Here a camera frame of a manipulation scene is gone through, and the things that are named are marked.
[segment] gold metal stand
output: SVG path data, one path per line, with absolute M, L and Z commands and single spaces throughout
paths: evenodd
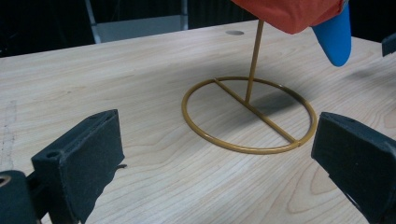
M 317 128 L 317 116 L 315 114 L 314 109 L 312 106 L 302 97 L 300 96 L 297 92 L 292 91 L 291 89 L 288 89 L 282 85 L 276 84 L 274 82 L 262 80 L 262 79 L 257 79 L 254 77 L 255 70 L 256 70 L 256 64 L 257 64 L 257 58 L 259 56 L 259 49 L 260 49 L 260 42 L 262 39 L 262 27 L 264 25 L 263 21 L 259 21 L 258 27 L 257 27 L 257 34 L 256 34 L 256 41 L 254 44 L 254 50 L 253 50 L 253 57 L 251 61 L 251 66 L 250 66 L 250 73 L 249 77 L 218 77 L 214 79 L 209 79 L 206 81 L 203 81 L 201 83 L 198 83 L 197 85 L 193 86 L 191 89 L 187 91 L 185 94 L 181 108 L 182 108 L 182 113 L 184 119 L 187 121 L 189 126 L 196 132 L 198 133 L 201 137 L 206 139 L 207 141 L 216 144 L 220 147 L 225 147 L 230 150 L 238 151 L 238 152 L 243 152 L 243 153 L 251 153 L 251 154 L 273 154 L 273 153 L 279 153 L 279 152 L 285 152 L 292 150 L 294 148 L 297 148 L 307 142 L 312 135 L 314 135 L 315 130 Z M 229 89 L 226 85 L 221 83 L 221 81 L 227 81 L 227 80 L 247 80 L 247 93 L 246 93 L 246 98 L 242 99 L 238 94 L 236 94 L 234 91 Z M 250 101 L 250 96 L 251 96 L 251 91 L 253 87 L 253 82 L 261 83 L 264 85 L 270 85 L 272 87 L 278 88 L 285 93 L 289 94 L 292 96 L 296 101 L 300 102 L 308 112 L 309 118 L 310 118 L 310 127 L 305 134 L 305 136 L 301 139 L 295 139 L 292 137 L 289 133 L 285 132 L 283 129 L 281 129 L 279 126 L 277 126 L 274 122 L 272 122 L 269 118 L 267 118 L 263 113 L 261 113 L 258 109 L 256 109 L 254 106 L 252 106 L 249 101 Z M 231 143 L 227 143 L 225 141 L 222 141 L 214 136 L 211 136 L 210 134 L 204 132 L 202 129 L 200 129 L 190 118 L 189 113 L 187 111 L 187 102 L 189 101 L 190 96 L 200 89 L 201 87 L 211 84 L 211 83 L 216 83 L 219 85 L 222 89 L 224 89 L 226 92 L 228 92 L 236 101 L 238 101 L 240 104 L 242 104 L 244 107 L 246 107 L 248 110 L 253 112 L 258 118 L 260 118 L 263 122 L 268 124 L 270 127 L 272 127 L 275 131 L 277 131 L 281 136 L 283 136 L 286 140 L 288 140 L 290 143 L 285 146 L 281 147 L 243 147 L 243 146 L 238 146 L 234 145 Z

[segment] circular metal base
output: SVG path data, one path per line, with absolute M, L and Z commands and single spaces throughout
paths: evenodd
M 280 127 L 278 127 L 275 123 L 273 123 L 271 120 L 269 120 L 267 117 L 264 116 L 258 109 L 256 109 L 254 106 L 250 105 L 248 102 L 245 102 L 245 100 L 241 99 L 236 93 L 228 89 L 224 84 L 221 83 L 221 81 L 227 81 L 227 80 L 248 80 L 248 77 L 218 77 L 214 79 L 209 79 L 203 82 L 200 82 L 193 86 L 191 89 L 187 91 L 187 93 L 184 95 L 183 101 L 181 103 L 182 107 L 182 113 L 184 119 L 187 121 L 189 126 L 196 132 L 198 133 L 201 137 L 206 139 L 207 141 L 219 146 L 219 147 L 224 147 L 233 151 L 238 151 L 242 153 L 251 153 L 251 154 L 274 154 L 274 153 L 280 153 L 280 152 L 285 152 L 292 150 L 294 148 L 297 148 L 307 142 L 315 133 L 315 130 L 318 125 L 317 117 L 315 114 L 314 109 L 312 106 L 302 97 L 300 96 L 297 92 L 292 91 L 289 88 L 286 88 L 282 85 L 276 84 L 274 82 L 254 78 L 254 82 L 258 82 L 264 85 L 270 85 L 272 87 L 278 88 L 288 95 L 292 96 L 296 101 L 298 101 L 300 104 L 302 104 L 306 111 L 308 112 L 309 118 L 310 118 L 310 127 L 305 134 L 305 136 L 301 139 L 294 139 L 290 134 L 286 133 L 283 131 Z M 189 101 L 190 96 L 200 89 L 201 87 L 211 84 L 211 83 L 216 83 L 220 87 L 222 87 L 225 91 L 227 91 L 235 100 L 239 101 L 242 105 L 244 105 L 247 109 L 249 109 L 251 112 L 253 112 L 255 115 L 257 115 L 262 121 L 267 123 L 269 126 L 271 126 L 274 130 L 276 130 L 280 135 L 282 135 L 284 138 L 286 138 L 290 143 L 285 146 L 281 147 L 244 147 L 244 146 L 238 146 L 232 143 L 225 142 L 223 140 L 220 140 L 209 133 L 204 132 L 201 128 L 199 128 L 190 118 L 189 113 L 187 111 L 187 102 Z

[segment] orange cloth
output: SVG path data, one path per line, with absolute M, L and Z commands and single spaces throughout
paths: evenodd
M 232 0 L 260 20 L 296 34 L 340 14 L 344 0 Z

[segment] blue fabric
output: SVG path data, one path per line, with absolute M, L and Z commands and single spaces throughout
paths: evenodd
M 325 21 L 312 29 L 326 56 L 334 66 L 344 65 L 351 51 L 349 4 L 338 16 Z

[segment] wood grain surface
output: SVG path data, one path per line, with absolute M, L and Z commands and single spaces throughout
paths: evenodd
M 181 100 L 194 84 L 248 75 L 256 26 L 0 59 L 1 170 L 30 174 L 38 151 L 89 115 L 118 109 L 128 167 L 117 171 L 88 223 L 366 223 L 310 158 L 313 139 L 282 154 L 248 155 L 213 146 L 184 121 Z M 297 91 L 317 114 L 348 116 L 395 139 L 396 54 L 383 58 L 380 44 L 357 38 L 352 45 L 337 68 L 311 29 L 286 35 L 265 24 L 256 77 Z M 241 95 L 246 84 L 227 82 Z M 294 136 L 306 132 L 306 112 L 285 93 L 255 84 L 251 103 Z M 188 109 L 224 140 L 285 144 L 216 85 L 198 90 Z

